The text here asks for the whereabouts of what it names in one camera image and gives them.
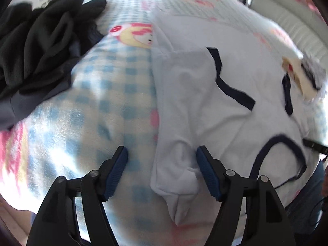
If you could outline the operator leg in jeans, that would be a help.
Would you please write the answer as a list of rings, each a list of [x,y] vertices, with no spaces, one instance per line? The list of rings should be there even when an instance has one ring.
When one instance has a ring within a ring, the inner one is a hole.
[[[295,233],[310,234],[319,220],[322,200],[327,197],[327,169],[319,161],[314,174],[296,198],[285,208]]]

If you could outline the white shirt navy trim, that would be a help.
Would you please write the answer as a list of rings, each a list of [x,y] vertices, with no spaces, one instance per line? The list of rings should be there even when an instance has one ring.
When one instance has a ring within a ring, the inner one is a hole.
[[[219,204],[196,161],[206,146],[248,177],[274,136],[302,146],[310,131],[297,87],[284,89],[281,57],[252,32],[154,11],[152,71],[159,114],[151,188],[177,225],[213,222]]]

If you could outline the Hello Kitty checkered blanket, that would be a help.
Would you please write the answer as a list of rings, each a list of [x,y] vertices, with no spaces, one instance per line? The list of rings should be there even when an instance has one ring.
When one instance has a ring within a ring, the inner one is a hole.
[[[212,220],[178,227],[152,192],[157,142],[151,52],[116,33],[148,28],[155,6],[209,20],[233,21],[263,41],[274,56],[301,51],[327,64],[327,46],[284,9],[263,17],[237,0],[106,0],[96,25],[102,39],[75,65],[71,87],[1,132],[1,195],[15,209],[37,212],[52,182],[85,175],[124,145],[129,160],[105,211],[120,245],[203,245]]]

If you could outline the padded green headboard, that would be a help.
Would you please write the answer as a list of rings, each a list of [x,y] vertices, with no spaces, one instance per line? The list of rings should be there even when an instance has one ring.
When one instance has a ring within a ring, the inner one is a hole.
[[[250,9],[273,20],[302,52],[327,68],[327,24],[296,0],[251,0]]]

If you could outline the black clothes pile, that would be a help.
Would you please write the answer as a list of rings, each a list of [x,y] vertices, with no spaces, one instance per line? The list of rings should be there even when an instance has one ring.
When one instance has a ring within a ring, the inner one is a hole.
[[[71,87],[71,71],[103,34],[96,19],[106,0],[53,0],[32,9],[23,2],[1,15],[1,130]]]

